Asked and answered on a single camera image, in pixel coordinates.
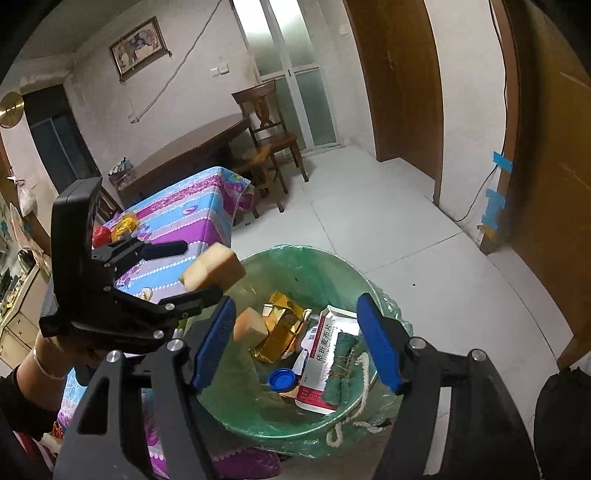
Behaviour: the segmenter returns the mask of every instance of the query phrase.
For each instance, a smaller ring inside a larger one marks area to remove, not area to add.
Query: bracelet
[[[36,348],[33,348],[33,358],[35,359],[35,363],[39,367],[39,370],[41,370],[41,373],[43,375],[45,375],[47,378],[51,378],[52,380],[61,381],[67,377],[67,375],[64,375],[63,377],[55,377],[54,375],[51,375],[50,373],[48,373],[39,363],[39,359],[37,358],[37,349]]]

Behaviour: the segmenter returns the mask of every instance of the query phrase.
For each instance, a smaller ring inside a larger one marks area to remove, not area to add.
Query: green trash bag
[[[316,314],[328,304],[354,312],[357,298],[370,293],[383,314],[401,322],[412,335],[412,327],[402,320],[396,303],[352,265],[331,253],[282,245],[259,252],[242,264],[246,277],[227,293],[236,301],[238,313],[247,307],[260,312],[277,290]],[[356,349],[355,358],[366,351],[365,343],[360,342]],[[376,426],[396,417],[402,398],[393,395],[377,379],[370,357],[366,406],[354,420],[343,424],[341,445],[329,446],[327,434],[334,440],[335,425],[359,410],[363,393],[362,366],[351,362],[348,398],[343,399],[335,413],[324,416],[284,402],[267,385],[273,370],[292,366],[295,360],[292,357],[273,365],[264,364],[230,339],[211,386],[202,392],[199,400],[228,430],[251,439],[256,445],[310,458],[336,455],[349,449],[369,433],[367,424]],[[365,422],[366,426],[353,425],[357,422]]]

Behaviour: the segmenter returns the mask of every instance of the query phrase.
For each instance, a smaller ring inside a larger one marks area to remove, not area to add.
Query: picture frame
[[[123,35],[109,47],[109,51],[120,82],[126,81],[160,57],[166,54],[172,56],[172,52],[166,47],[156,17],[146,20]]]

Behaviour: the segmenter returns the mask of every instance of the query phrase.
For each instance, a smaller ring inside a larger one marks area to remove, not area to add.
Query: cable
[[[504,66],[504,70],[505,70],[505,80],[504,80],[504,86],[503,86],[503,101],[505,102],[505,130],[507,129],[507,68],[505,65],[505,55],[503,54],[503,41],[501,40],[501,32],[499,32],[499,28],[496,24],[496,16],[495,16],[495,11],[494,8],[492,6],[492,0],[488,0],[488,8],[491,11],[491,19],[492,19],[492,26],[495,29],[495,34],[496,34],[496,39],[499,41],[499,46],[501,48],[501,54],[503,55],[503,66]],[[506,140],[506,135],[505,138],[503,139],[503,148],[501,149],[501,155],[505,154],[505,140]]]
[[[493,10],[493,6],[492,6],[492,0],[488,0],[488,6],[491,11],[492,26],[495,29],[496,39],[499,41],[499,46],[501,48],[501,53],[502,53],[503,52],[503,42],[501,40],[501,33],[499,32],[499,29],[496,25],[496,17],[495,17],[495,11]],[[503,100],[505,102],[505,131],[506,131],[506,129],[507,129],[507,69],[506,68],[505,68],[505,82],[504,83],[505,84],[503,86]],[[506,140],[506,134],[505,134],[505,138],[503,138],[503,148],[501,149],[501,155],[505,154],[505,140]],[[468,218],[468,216],[470,215],[470,212],[472,211],[472,208],[474,208],[474,205],[476,204],[476,201],[478,200],[478,196],[480,195],[482,189],[484,188],[484,185],[486,185],[486,182],[489,181],[489,179],[493,176],[493,174],[496,172],[497,168],[498,168],[498,165],[495,165],[494,168],[491,170],[491,172],[486,176],[486,178],[482,182],[482,185],[480,185],[478,192],[476,192],[476,196],[474,197],[474,200],[472,200],[472,204],[470,205],[470,208],[468,208],[468,211],[466,212],[466,214],[462,218],[456,220],[454,217],[451,217],[450,215],[446,214],[445,212],[443,212],[443,213],[445,213],[445,215],[450,220],[452,220],[453,222],[456,222],[456,223],[460,223],[460,222],[464,221],[466,218]]]
[[[164,87],[162,88],[162,90],[160,90],[160,92],[158,93],[158,95],[156,95],[156,98],[154,100],[152,100],[150,102],[150,104],[148,104],[148,106],[146,108],[144,108],[144,110],[133,120],[130,120],[130,123],[132,124],[136,124],[139,122],[139,120],[148,112],[148,110],[150,110],[153,105],[156,103],[156,101],[160,98],[160,96],[164,93],[164,91],[166,90],[166,88],[168,88],[168,86],[170,85],[170,82],[172,82],[174,80],[174,78],[177,76],[178,71],[181,69],[181,67],[185,64],[185,62],[187,61],[187,58],[189,57],[189,55],[191,54],[191,52],[193,51],[193,49],[195,48],[195,45],[197,45],[197,42],[199,41],[199,39],[201,38],[201,35],[203,35],[203,32],[205,32],[205,29],[207,28],[207,26],[209,25],[209,22],[211,22],[213,16],[215,15],[215,13],[217,12],[218,7],[220,6],[220,4],[222,3],[222,0],[217,0],[217,4],[216,4],[216,8],[213,9],[212,14],[209,16],[209,18],[207,19],[207,21],[205,22],[205,25],[203,26],[201,32],[199,32],[199,35],[197,36],[197,38],[195,39],[195,41],[193,42],[193,45],[191,46],[191,48],[189,49],[189,51],[187,52],[187,54],[184,56],[183,61],[178,65],[178,67],[176,68],[176,70],[174,71],[173,75],[168,79],[168,81],[164,84]]]
[[[455,218],[446,214],[450,220],[452,220],[456,223],[460,223],[461,221],[466,220],[466,218],[468,218],[468,215],[470,215],[470,212],[472,211],[472,207],[474,207],[476,201],[478,200],[478,196],[480,195],[480,192],[484,188],[484,185],[486,185],[486,182],[489,180],[490,177],[492,177],[493,173],[496,172],[497,168],[498,168],[498,165],[495,165],[494,168],[491,170],[491,172],[488,174],[488,176],[484,179],[484,181],[482,182],[482,185],[480,185],[480,188],[478,189],[478,192],[476,192],[476,196],[474,197],[474,200],[472,200],[472,204],[470,205],[470,208],[468,208],[468,211],[466,212],[466,214],[462,218],[460,218],[459,220],[456,220]]]

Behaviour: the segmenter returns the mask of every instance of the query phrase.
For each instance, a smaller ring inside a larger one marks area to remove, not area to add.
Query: wooden chair
[[[111,196],[109,192],[105,190],[104,187],[100,188],[99,193],[99,209],[98,214],[99,216],[105,221],[108,222],[111,220],[117,213],[122,213],[123,208],[120,207],[119,203]]]
[[[272,178],[269,168],[266,165],[267,158],[271,155],[271,145],[267,144],[261,148],[256,148],[251,151],[253,153],[252,158],[237,160],[232,166],[232,170],[236,173],[244,173],[250,171],[252,174],[252,184],[255,188],[255,198],[252,207],[252,214],[255,218],[259,218],[259,213],[256,209],[258,198],[262,196],[262,191],[267,190],[271,197],[275,200],[277,208],[281,213],[284,212],[283,204],[280,200],[280,195],[275,189],[274,179]],[[284,184],[281,172],[277,170],[281,184]]]
[[[304,181],[308,181],[308,175],[306,173],[306,169],[304,168],[304,161],[301,157],[300,147],[298,147],[297,144],[297,137],[289,133],[285,127],[281,108],[279,107],[279,102],[277,101],[276,92],[277,87],[275,85],[275,80],[272,80],[271,82],[263,83],[262,85],[257,85],[255,87],[242,90],[241,92],[235,92],[232,94],[232,96],[234,97],[236,103],[240,106],[243,115],[250,116],[250,114],[254,112],[256,117],[261,122],[258,128],[253,128],[251,122],[251,125],[248,129],[251,133],[252,141],[257,147],[263,147],[265,145],[269,145],[271,147],[269,156],[271,157],[274,170],[279,172],[279,165],[275,159],[275,153],[289,148],[296,166],[300,169],[301,176],[304,177]],[[277,115],[279,117],[278,122],[274,122],[271,119],[271,110],[269,107],[272,107],[277,111]],[[271,133],[270,136],[265,138],[258,138],[256,135],[257,133],[267,130],[277,130],[278,127],[281,127],[282,130],[279,133]],[[281,186],[283,187],[283,191],[287,193],[287,186],[285,185],[283,177],[279,175],[279,178],[281,181]]]

